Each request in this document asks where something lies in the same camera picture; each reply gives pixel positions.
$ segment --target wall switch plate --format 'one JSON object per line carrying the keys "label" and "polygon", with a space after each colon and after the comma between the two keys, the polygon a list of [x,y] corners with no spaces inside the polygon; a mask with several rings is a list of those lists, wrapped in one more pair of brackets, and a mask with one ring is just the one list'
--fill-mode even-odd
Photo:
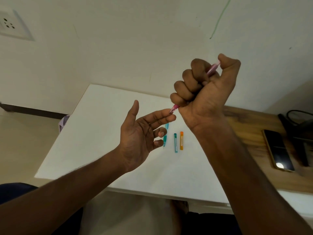
{"label": "wall switch plate", "polygon": [[4,6],[0,6],[0,34],[34,41],[33,36],[18,13]]}

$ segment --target white table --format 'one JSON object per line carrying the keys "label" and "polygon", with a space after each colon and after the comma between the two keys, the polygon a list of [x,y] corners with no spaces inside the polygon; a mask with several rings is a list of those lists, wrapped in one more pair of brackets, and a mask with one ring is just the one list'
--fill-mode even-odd
{"label": "white table", "polygon": [[[65,128],[55,141],[35,177],[57,179],[114,149],[120,126],[134,100],[139,100],[138,117],[171,108],[162,98],[99,85],[90,85]],[[178,111],[170,123],[166,147],[150,153],[136,170],[108,186],[117,192],[179,198],[228,205],[228,199],[194,135]],[[174,152],[173,134],[184,132],[184,150]],[[313,217],[313,196],[279,191],[299,213]]]}

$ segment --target phone screen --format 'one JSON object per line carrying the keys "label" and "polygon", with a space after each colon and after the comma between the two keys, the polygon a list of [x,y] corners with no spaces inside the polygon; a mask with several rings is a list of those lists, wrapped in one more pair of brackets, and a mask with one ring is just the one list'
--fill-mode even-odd
{"label": "phone screen", "polygon": [[274,166],[278,169],[294,171],[294,166],[292,165],[280,133],[265,129],[263,130],[263,134]]}

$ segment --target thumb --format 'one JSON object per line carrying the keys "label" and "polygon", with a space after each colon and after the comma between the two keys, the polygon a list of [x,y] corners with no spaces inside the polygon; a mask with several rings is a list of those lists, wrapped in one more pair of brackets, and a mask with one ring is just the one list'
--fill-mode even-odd
{"label": "thumb", "polygon": [[126,127],[133,126],[135,124],[138,111],[139,111],[139,102],[135,100],[133,106],[127,113],[127,116],[126,116],[126,119],[124,120],[123,125],[125,125]]}
{"label": "thumb", "polygon": [[240,69],[241,62],[238,59],[231,59],[223,54],[219,54],[218,57],[219,61],[221,62],[221,82],[223,84],[232,87],[231,90],[235,87],[236,78]]}

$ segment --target finger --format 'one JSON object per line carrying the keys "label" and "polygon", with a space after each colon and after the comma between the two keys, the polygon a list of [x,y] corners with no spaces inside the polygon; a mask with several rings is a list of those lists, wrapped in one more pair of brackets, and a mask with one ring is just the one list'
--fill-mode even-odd
{"label": "finger", "polygon": [[163,140],[156,140],[153,142],[153,150],[163,146]]}
{"label": "finger", "polygon": [[194,94],[192,94],[188,88],[186,87],[183,81],[177,81],[174,83],[174,89],[177,94],[186,101],[190,101],[194,98]]}
{"label": "finger", "polygon": [[181,98],[176,92],[170,95],[170,99],[176,105],[179,105],[182,107],[187,105],[187,102],[183,98]]}
{"label": "finger", "polygon": [[194,79],[193,71],[191,69],[183,71],[182,79],[184,80],[185,85],[190,92],[197,92],[202,88],[199,82],[196,79]]}
{"label": "finger", "polygon": [[194,79],[198,82],[209,82],[209,77],[207,75],[208,70],[210,69],[211,64],[202,60],[194,59],[191,61],[191,70],[193,72]]}
{"label": "finger", "polygon": [[127,116],[124,120],[123,125],[126,127],[133,126],[135,124],[138,111],[139,111],[139,102],[137,100],[135,100],[133,106],[131,107],[131,109],[127,113]]}
{"label": "finger", "polygon": [[169,115],[167,117],[164,117],[162,119],[158,119],[157,121],[155,121],[154,123],[151,123],[150,124],[150,127],[155,130],[157,129],[158,127],[160,127],[161,125],[163,124],[167,124],[167,123],[170,123],[170,122],[173,122],[176,120],[176,115]]}
{"label": "finger", "polygon": [[157,128],[156,130],[153,131],[154,138],[160,137],[162,138],[164,135],[167,134],[167,130],[164,127]]}
{"label": "finger", "polygon": [[171,109],[164,109],[164,110],[157,110],[154,111],[148,115],[143,116],[142,118],[148,123],[153,123],[159,119],[162,119],[164,117],[167,117],[170,115],[170,110]]}
{"label": "finger", "polygon": [[227,83],[230,87],[235,87],[236,78],[241,66],[238,59],[231,59],[224,54],[219,54],[218,59],[221,61],[221,81]]}

